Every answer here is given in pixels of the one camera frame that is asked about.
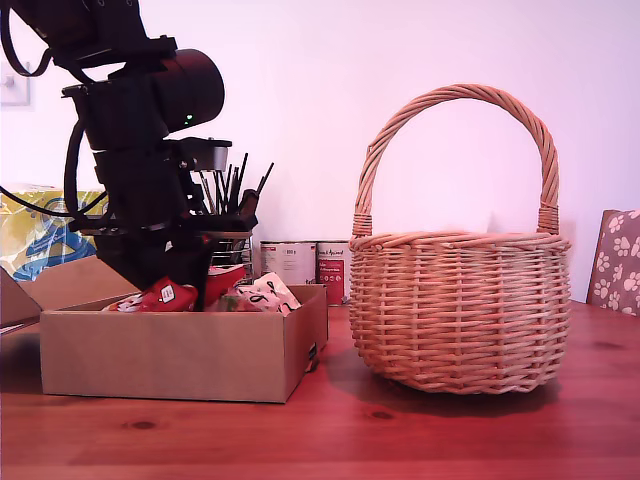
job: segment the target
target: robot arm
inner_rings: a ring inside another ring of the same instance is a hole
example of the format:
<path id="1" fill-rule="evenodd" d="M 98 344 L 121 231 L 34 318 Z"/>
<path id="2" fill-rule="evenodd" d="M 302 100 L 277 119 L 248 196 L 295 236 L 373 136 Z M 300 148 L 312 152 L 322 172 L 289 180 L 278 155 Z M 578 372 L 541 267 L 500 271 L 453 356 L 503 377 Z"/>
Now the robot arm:
<path id="1" fill-rule="evenodd" d="M 63 90 L 79 118 L 65 164 L 71 229 L 94 235 L 98 257 L 140 289 L 169 276 L 203 293 L 215 238 L 257 224 L 253 213 L 208 212 L 202 188 L 191 180 L 193 171 L 223 170 L 231 142 L 166 139 L 218 116 L 224 84 L 216 65 L 197 50 L 177 50 L 171 37 L 149 39 L 137 0 L 0 0 L 0 7 L 2 44 L 18 73 L 40 75 L 53 58 L 81 82 Z M 13 51 L 11 9 L 48 45 L 33 73 Z M 122 62 L 103 81 L 83 71 Z M 109 195 L 101 218 L 78 211 L 75 175 L 85 134 Z"/>

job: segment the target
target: basket handle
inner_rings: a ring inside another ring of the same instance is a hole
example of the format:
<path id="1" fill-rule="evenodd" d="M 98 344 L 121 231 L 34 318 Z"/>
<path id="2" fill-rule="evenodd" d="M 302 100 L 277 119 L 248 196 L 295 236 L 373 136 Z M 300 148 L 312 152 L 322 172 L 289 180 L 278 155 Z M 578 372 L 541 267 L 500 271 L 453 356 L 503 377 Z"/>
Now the basket handle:
<path id="1" fill-rule="evenodd" d="M 522 123 L 538 145 L 542 159 L 542 193 L 538 213 L 538 232 L 558 234 L 558 152 L 546 125 L 531 110 L 507 92 L 484 85 L 458 84 L 442 87 L 414 98 L 396 113 L 380 131 L 367 149 L 364 162 L 356 210 L 353 217 L 353 235 L 369 236 L 372 232 L 371 194 L 382 154 L 402 126 L 426 108 L 448 100 L 472 98 L 484 100 L 504 108 Z"/>

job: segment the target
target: white wall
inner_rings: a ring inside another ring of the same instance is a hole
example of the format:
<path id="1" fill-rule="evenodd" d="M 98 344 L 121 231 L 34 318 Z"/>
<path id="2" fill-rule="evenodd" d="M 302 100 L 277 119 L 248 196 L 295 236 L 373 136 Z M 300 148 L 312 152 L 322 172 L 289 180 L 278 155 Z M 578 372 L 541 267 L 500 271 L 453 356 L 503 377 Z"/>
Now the white wall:
<path id="1" fill-rule="evenodd" d="M 562 233 L 574 243 L 574 298 L 585 297 L 606 208 L 640 206 L 635 0 L 142 0 L 150 36 L 175 36 L 219 66 L 220 117 L 184 135 L 227 138 L 248 184 L 276 162 L 258 214 L 262 239 L 348 238 L 366 146 L 395 111 L 433 88 L 474 82 L 511 92 L 559 149 Z M 41 46 L 14 21 L 32 63 Z M 2 182 L 61 185 L 75 114 L 50 69 L 34 103 L 2 110 Z M 79 183 L 97 187 L 85 148 Z M 378 171 L 374 231 L 447 226 L 533 231 L 537 150 L 499 109 L 453 102 L 423 113 Z"/>

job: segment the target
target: paw print fabric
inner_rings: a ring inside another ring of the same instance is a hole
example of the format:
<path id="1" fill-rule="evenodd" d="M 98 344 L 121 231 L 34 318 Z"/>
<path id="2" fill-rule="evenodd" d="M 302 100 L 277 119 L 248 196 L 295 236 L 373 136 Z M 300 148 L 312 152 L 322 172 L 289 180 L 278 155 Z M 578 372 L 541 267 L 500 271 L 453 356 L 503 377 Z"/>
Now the paw print fabric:
<path id="1" fill-rule="evenodd" d="M 602 218 L 587 303 L 640 316 L 640 209 Z"/>

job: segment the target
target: wood grain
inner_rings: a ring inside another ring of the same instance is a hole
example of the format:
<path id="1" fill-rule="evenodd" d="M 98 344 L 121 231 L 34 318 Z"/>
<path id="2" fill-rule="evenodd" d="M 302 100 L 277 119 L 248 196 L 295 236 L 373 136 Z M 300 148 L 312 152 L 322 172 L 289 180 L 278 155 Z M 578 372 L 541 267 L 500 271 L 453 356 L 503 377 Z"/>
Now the wood grain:
<path id="1" fill-rule="evenodd" d="M 2 339 L 2 479 L 640 478 L 640 320 L 572 308 L 559 378 L 501 396 L 373 375 L 334 308 L 286 405 L 44 396 L 30 327 Z"/>

